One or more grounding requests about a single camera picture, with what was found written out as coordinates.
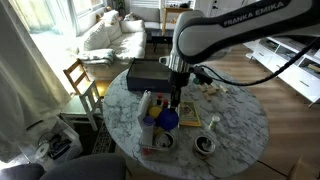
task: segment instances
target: gray chair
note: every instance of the gray chair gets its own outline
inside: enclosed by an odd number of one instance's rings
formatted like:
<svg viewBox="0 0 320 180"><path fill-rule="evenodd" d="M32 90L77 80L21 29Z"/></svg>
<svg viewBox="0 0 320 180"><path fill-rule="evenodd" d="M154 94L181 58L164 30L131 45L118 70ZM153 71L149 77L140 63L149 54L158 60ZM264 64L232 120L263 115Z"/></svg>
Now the gray chair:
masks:
<svg viewBox="0 0 320 180"><path fill-rule="evenodd" d="M114 154L83 156L45 172L39 164L24 164L0 171L1 180L125 180L126 162Z"/></svg>

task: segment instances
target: white sofa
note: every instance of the white sofa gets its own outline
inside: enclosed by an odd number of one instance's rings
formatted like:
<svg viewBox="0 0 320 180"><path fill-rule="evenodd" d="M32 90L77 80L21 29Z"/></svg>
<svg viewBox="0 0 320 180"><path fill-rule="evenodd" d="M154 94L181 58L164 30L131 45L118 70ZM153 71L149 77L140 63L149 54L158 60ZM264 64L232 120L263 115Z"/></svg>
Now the white sofa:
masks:
<svg viewBox="0 0 320 180"><path fill-rule="evenodd" d="M110 49L114 54L113 61L82 61L91 80L114 79L134 58L144 58L147 35L143 21L118 21L117 14L117 11L105 13L104 18L81 37L79 54Z"/></svg>

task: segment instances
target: blanket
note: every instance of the blanket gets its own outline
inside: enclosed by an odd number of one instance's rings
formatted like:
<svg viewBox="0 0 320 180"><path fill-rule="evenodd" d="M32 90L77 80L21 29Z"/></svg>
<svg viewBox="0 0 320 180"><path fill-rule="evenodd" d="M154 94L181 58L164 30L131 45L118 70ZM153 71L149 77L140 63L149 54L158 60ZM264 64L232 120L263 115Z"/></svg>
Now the blanket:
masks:
<svg viewBox="0 0 320 180"><path fill-rule="evenodd" d="M81 52L77 57L83 64L104 64L110 67L114 62L113 56L113 49L97 49Z"/></svg>

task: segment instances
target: marble tabletop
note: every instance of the marble tabletop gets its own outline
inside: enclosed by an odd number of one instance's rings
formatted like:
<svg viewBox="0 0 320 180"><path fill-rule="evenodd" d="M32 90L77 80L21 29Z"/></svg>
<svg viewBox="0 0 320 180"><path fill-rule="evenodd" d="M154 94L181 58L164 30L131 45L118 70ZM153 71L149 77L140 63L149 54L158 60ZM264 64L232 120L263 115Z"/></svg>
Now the marble tabletop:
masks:
<svg viewBox="0 0 320 180"><path fill-rule="evenodd" d="M141 128L136 118L142 92L128 91L127 72L122 72L109 86L103 105L104 121L117 145L144 167L173 178L217 179L244 171L264 152L269 137L268 122L256 97L244 87L223 84L229 92L219 90L212 96L212 101L207 102L197 85L192 83L194 76L191 75L189 85L182 89L181 100L194 101L202 127L180 126L179 146L172 161L143 159L138 144ZM217 72L233 80L229 75ZM221 119L215 131L206 128L213 115ZM214 155L206 161L192 152L194 139L199 135L210 137L216 145Z"/></svg>

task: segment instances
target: wooden chair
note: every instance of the wooden chair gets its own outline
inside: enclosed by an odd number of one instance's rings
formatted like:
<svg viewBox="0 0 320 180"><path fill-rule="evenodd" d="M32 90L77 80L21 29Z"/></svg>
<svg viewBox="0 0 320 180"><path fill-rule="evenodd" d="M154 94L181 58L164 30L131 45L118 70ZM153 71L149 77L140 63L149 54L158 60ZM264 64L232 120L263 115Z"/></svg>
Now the wooden chair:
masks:
<svg viewBox="0 0 320 180"><path fill-rule="evenodd" d="M83 89L86 89L90 84L87 73L85 72L81 61L76 60L68 69L63 70L64 74L68 78L71 86L76 92L76 95L80 95ZM96 80L99 96L104 97L106 91L110 85L110 81L107 80Z"/></svg>
<svg viewBox="0 0 320 180"><path fill-rule="evenodd" d="M103 115L101 98L95 81L93 81L84 93L72 97L60 115L66 122L91 124L93 131L97 131L98 128L93 118L95 113ZM74 120L74 118L88 118L89 121Z"/></svg>

